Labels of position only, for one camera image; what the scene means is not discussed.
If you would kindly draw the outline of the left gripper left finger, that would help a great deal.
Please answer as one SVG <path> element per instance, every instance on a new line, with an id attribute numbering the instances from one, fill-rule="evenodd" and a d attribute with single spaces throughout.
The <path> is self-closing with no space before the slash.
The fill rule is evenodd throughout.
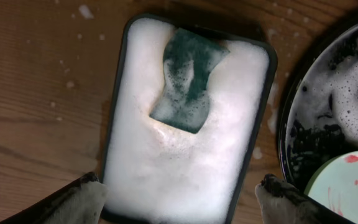
<path id="1" fill-rule="evenodd" d="M 96 224 L 108 188 L 89 172 L 0 224 Z"/>

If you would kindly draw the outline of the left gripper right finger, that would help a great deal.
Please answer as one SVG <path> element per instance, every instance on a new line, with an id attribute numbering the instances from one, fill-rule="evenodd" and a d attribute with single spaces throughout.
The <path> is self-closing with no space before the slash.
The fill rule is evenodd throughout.
<path id="1" fill-rule="evenodd" d="M 273 174 L 256 185 L 255 196 L 264 224 L 354 224 Z"/>

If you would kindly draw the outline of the green yellow foamy sponge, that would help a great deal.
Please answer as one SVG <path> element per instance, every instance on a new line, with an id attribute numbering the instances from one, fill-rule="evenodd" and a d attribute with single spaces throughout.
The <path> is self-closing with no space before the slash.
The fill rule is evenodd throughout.
<path id="1" fill-rule="evenodd" d="M 209 76 L 229 53 L 212 40 L 177 29 L 163 52 L 165 84 L 150 117 L 196 134 L 209 115 Z"/>

